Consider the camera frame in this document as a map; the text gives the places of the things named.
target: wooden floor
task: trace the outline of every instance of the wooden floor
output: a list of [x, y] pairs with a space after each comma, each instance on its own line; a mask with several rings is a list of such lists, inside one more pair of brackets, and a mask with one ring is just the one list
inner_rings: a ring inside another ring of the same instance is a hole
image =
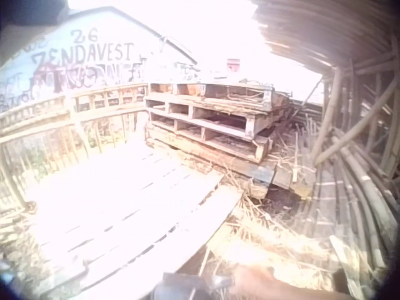
[[223, 223], [242, 191], [137, 143], [113, 149], [35, 191], [49, 298], [146, 295]]

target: pallet stack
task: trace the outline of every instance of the pallet stack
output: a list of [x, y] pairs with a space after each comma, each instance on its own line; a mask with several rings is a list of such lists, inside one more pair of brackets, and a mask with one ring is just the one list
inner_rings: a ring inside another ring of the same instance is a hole
[[264, 158], [289, 99], [247, 84], [150, 84], [148, 136], [269, 183]]

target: graffiti number 26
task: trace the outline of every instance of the graffiti number 26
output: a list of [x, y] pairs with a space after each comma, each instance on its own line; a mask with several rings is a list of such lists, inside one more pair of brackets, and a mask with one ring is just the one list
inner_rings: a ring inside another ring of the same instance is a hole
[[[80, 29], [72, 30], [71, 35], [75, 37], [74, 43], [75, 44], [81, 44], [84, 43], [86, 40], [86, 36], [83, 34], [83, 32]], [[97, 28], [92, 28], [89, 31], [89, 34], [87, 35], [87, 39], [91, 42], [97, 42], [98, 41], [98, 30]]]

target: overexposed sky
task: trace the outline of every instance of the overexposed sky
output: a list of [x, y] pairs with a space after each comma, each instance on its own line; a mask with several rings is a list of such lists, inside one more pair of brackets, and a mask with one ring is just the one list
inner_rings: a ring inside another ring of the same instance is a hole
[[99, 6], [115, 6], [175, 39], [202, 68], [225, 71], [227, 58], [239, 58], [242, 78], [293, 91], [296, 99], [304, 99], [321, 77], [270, 53], [248, 0], [69, 0], [71, 9]]

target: graffiti wall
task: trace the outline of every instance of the graffiti wall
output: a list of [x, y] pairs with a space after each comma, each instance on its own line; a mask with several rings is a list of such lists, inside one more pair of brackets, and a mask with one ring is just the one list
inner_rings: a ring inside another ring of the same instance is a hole
[[187, 56], [140, 24], [93, 12], [37, 37], [0, 68], [0, 112], [68, 89], [192, 81], [198, 74]]

